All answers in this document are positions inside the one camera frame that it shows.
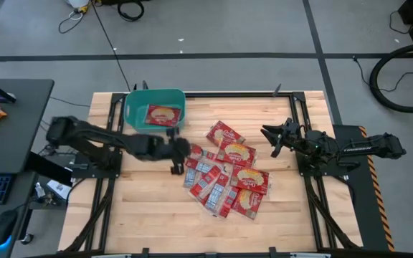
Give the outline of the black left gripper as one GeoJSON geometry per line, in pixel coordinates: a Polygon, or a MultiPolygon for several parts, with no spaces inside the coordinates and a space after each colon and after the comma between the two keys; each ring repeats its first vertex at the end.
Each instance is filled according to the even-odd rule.
{"type": "Polygon", "coordinates": [[[167,143],[163,138],[155,140],[152,154],[153,159],[155,161],[173,160],[171,173],[173,175],[183,175],[184,164],[179,162],[183,162],[191,154],[190,142],[185,138],[178,138],[178,127],[168,128],[166,135],[169,139],[167,143]]]}

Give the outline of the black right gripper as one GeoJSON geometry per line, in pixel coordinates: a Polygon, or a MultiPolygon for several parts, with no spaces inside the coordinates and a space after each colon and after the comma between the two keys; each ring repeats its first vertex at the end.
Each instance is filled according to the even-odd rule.
{"type": "Polygon", "coordinates": [[[260,132],[266,137],[274,150],[271,152],[273,158],[277,158],[281,148],[286,147],[291,151],[306,153],[308,144],[304,138],[297,133],[285,130],[286,126],[281,125],[263,125],[260,132]]]}

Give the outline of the teal plastic basket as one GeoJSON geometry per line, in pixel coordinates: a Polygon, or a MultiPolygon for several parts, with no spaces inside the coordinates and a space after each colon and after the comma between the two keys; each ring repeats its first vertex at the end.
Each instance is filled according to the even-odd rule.
{"type": "Polygon", "coordinates": [[[166,126],[146,123],[150,105],[180,109],[177,126],[183,128],[186,117],[186,96],[179,89],[136,90],[125,99],[124,118],[139,133],[161,133],[166,126]]]}

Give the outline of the black platform with hazard stripe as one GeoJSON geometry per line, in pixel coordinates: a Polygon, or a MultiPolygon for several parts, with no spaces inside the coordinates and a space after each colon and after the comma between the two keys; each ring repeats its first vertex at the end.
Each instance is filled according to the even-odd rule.
{"type": "Polygon", "coordinates": [[[343,161],[357,161],[360,166],[348,174],[348,183],[354,192],[354,211],[359,228],[357,234],[349,234],[351,241],[366,250],[395,250],[383,196],[373,156],[351,156],[343,161]]]}

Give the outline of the small white box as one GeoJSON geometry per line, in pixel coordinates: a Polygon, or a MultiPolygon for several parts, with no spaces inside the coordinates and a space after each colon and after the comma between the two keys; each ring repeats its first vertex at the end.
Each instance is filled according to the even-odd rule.
{"type": "Polygon", "coordinates": [[[59,197],[61,197],[64,200],[67,199],[68,194],[70,193],[72,188],[71,186],[66,186],[55,180],[49,180],[47,182],[47,187],[53,190],[59,197]]]}

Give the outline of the black desk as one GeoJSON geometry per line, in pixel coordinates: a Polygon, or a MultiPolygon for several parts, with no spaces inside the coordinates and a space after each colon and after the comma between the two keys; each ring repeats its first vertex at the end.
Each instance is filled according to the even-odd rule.
{"type": "Polygon", "coordinates": [[[6,203],[0,204],[0,214],[13,208],[18,212],[11,239],[0,249],[0,258],[10,258],[24,223],[27,207],[23,204],[31,196],[37,177],[25,166],[53,87],[51,79],[0,79],[0,88],[16,96],[15,103],[1,105],[7,116],[0,119],[0,173],[10,173],[14,182],[6,203]]]}

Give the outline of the black computer mouse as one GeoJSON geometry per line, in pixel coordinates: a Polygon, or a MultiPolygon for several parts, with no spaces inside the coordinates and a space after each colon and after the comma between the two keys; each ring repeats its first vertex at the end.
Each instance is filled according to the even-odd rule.
{"type": "Polygon", "coordinates": [[[7,210],[0,214],[0,249],[6,248],[11,241],[17,217],[18,213],[15,210],[7,210]]]}

